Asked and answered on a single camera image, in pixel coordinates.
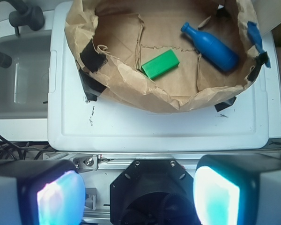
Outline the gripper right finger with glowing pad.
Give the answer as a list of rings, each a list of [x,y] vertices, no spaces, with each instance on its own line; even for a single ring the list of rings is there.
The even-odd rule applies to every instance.
[[[197,164],[193,197],[204,225],[281,225],[281,158],[204,155]]]

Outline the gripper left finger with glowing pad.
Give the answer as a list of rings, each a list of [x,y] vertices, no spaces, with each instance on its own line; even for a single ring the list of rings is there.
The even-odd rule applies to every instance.
[[[0,225],[78,225],[85,201],[69,160],[0,160]]]

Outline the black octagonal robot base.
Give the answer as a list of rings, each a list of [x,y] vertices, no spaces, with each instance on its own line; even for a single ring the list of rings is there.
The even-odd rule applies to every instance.
[[[110,184],[114,225],[199,225],[193,177],[174,159],[136,159]]]

